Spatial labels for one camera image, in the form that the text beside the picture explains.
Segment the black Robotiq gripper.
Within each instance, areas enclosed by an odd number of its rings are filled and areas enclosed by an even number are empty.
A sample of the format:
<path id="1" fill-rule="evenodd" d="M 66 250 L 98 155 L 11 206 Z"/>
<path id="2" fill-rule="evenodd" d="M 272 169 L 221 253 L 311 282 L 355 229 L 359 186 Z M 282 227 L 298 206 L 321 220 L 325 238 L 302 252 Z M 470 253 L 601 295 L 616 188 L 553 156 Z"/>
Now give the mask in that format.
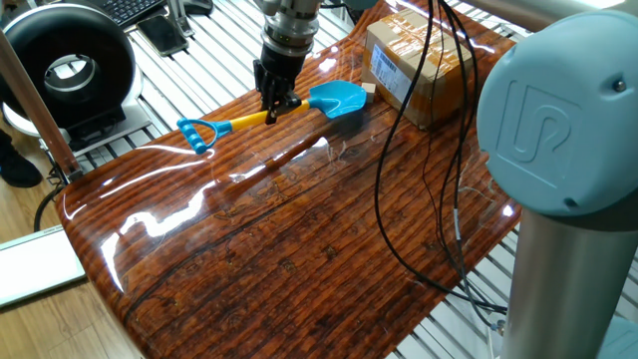
<path id="1" fill-rule="evenodd" d="M 283 55 L 267 46 L 262 47 L 260 59 L 253 61 L 255 89 L 260 94 L 260 110 L 267 111 L 266 125 L 274 125 L 278 117 L 301 105 L 293 83 L 301 73 L 304 62 L 304 56 Z"/>

